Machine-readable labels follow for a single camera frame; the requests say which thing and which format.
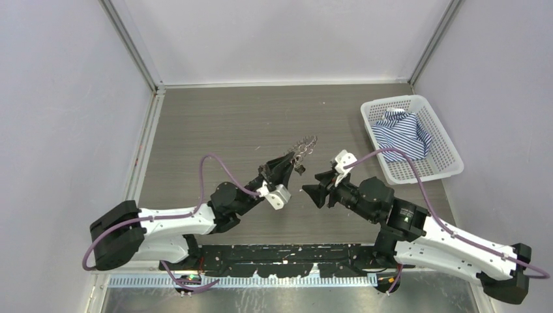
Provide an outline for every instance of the metal floor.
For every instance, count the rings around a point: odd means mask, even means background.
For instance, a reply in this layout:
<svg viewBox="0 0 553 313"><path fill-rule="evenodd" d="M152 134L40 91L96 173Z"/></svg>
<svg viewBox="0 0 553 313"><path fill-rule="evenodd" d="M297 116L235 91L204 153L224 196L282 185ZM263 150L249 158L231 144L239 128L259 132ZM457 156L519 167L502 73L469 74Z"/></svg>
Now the metal floor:
<svg viewBox="0 0 553 313"><path fill-rule="evenodd" d="M203 244L373 243L379 226L337 205L317 209L301 192L315 173L330 170L342 149L360 158L373 151L361 117L366 101L411 94L407 84L315 85L168 89L140 196L140 207L168 209L197 204L198 163L207 152L219 155L242 184L258 166L279 157L304 135L317 135L303 176L293 173L292 199L275 211L263 202L241 217L240 225L216 235L198 236ZM215 160L204 167L205 199L227 181ZM353 183L383 173L376 158L352 171ZM441 181L425 183L444 220L453 218ZM395 186L398 198L425 206L416 185Z"/></svg>
<svg viewBox="0 0 553 313"><path fill-rule="evenodd" d="M478 312L469 284L436 272L405 272L390 297L373 287L214 288L180 298L172 288L109 288L102 312Z"/></svg>

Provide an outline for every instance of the striped shirt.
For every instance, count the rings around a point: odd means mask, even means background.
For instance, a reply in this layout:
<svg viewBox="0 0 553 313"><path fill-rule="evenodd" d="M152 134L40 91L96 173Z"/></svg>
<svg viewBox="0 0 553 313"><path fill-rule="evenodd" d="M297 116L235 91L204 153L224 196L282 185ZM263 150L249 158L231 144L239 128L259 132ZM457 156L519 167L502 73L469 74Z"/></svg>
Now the striped shirt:
<svg viewBox="0 0 553 313"><path fill-rule="evenodd" d="M417 115L404 110L388 109L384 120L372 126L372 132L380 148L400 149L412 160L424 159L432 143L432 136L424 130ZM382 154L388 162L405 161L396 152Z"/></svg>

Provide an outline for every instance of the gray table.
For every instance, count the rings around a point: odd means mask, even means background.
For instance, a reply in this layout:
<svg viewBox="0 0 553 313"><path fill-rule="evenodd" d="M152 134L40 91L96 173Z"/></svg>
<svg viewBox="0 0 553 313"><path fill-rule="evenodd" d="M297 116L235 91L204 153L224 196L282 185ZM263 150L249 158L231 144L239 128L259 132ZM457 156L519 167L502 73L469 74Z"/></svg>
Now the gray table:
<svg viewBox="0 0 553 313"><path fill-rule="evenodd" d="M330 169L342 149L361 157L373 148L363 126L361 104L377 98L411 94L407 84L316 85L169 89L146 171L139 205L151 209L191 207L199 196L198 162L218 154L243 184L257 176L260 164L281 156L304 135L317 135L305 159L306 173L290 180L292 199L275 211L263 202L223 234L199 236L203 244L373 243L379 226L340 205L317 209L301 192L315 173ZM216 161L205 165L206 199L227 181ZM376 159L352 172L353 183L383 173ZM440 216L453 218L441 181L425 183ZM396 196L424 206L416 185L394 187Z"/></svg>

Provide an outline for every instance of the laundry basket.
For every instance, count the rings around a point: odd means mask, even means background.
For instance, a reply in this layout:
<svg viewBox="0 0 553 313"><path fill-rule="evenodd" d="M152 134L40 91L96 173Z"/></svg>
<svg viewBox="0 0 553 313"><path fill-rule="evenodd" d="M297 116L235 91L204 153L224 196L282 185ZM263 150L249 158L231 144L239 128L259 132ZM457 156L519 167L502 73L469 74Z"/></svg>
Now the laundry basket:
<svg viewBox="0 0 553 313"><path fill-rule="evenodd" d="M379 120L387 108L400 108L407 112L416 113L425 130L432 135L430 152L424 160L413 161L422 181L433 181L463 171L464 165L455 146L443 129L440 120L434 113L425 97L419 95L400 96L365 102L361 106L361 114L365 121L365 128L372 142L378 149L371 126ZM406 161L388 162L382 154L377 155L378 162L384 171L386 181L390 185L414 184L417 182L411 167Z"/></svg>

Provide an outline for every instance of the black joint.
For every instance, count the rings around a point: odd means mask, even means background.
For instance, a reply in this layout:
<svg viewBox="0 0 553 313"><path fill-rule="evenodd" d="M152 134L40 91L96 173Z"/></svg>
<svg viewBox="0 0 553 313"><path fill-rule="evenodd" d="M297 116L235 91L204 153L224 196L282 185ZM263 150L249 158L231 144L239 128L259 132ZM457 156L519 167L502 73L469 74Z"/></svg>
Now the black joint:
<svg viewBox="0 0 553 313"><path fill-rule="evenodd" d="M513 277L507 280L495 280L486 273L476 275L482 282L484 293L499 301L512 305L522 303L528 294L530 279L522 273L521 269L517 269L512 273Z"/></svg>
<svg viewBox="0 0 553 313"><path fill-rule="evenodd" d="M516 258L520 261L523 261L524 263L530 264L530 261L532 260L532 248L530 246L525 245L524 243L517 243L515 245L512 245L511 247L514 248Z"/></svg>
<svg viewBox="0 0 553 313"><path fill-rule="evenodd" d="M139 209L134 200L121 202L90 225L92 241L100 237L108 228L134 218L138 218ZM144 241L145 228L133 223L115 230L94 248L96 269L108 271L126 264L138 251Z"/></svg>

